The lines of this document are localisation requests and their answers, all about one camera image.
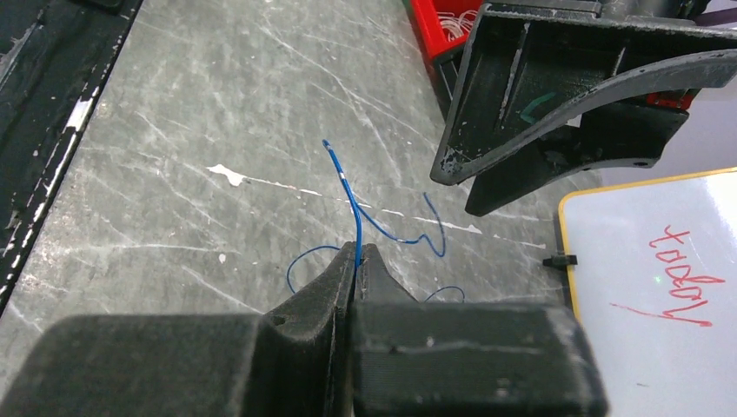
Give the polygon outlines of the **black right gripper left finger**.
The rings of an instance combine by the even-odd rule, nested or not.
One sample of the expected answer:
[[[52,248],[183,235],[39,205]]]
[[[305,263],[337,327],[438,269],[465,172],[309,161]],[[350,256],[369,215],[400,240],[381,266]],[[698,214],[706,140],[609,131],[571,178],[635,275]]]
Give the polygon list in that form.
[[[266,314],[87,314],[45,331],[4,416],[348,416],[356,245]]]

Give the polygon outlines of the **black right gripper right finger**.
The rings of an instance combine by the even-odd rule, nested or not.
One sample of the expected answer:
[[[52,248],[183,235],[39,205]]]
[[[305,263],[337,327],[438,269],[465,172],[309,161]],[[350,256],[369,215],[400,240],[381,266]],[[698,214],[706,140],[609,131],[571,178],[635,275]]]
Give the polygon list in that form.
[[[362,248],[352,306],[358,416],[604,416],[591,347],[562,305],[421,302]]]

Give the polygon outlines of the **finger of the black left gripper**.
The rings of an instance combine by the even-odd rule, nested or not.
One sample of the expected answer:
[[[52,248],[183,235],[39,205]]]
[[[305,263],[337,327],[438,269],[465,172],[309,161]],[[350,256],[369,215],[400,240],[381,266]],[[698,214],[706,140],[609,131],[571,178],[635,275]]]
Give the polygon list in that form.
[[[682,109],[610,103],[585,113],[479,174],[465,211],[474,216],[518,200],[561,178],[590,169],[651,168],[687,121]]]
[[[455,185],[601,106],[720,88],[736,33],[694,2],[485,2],[463,51],[433,181]]]

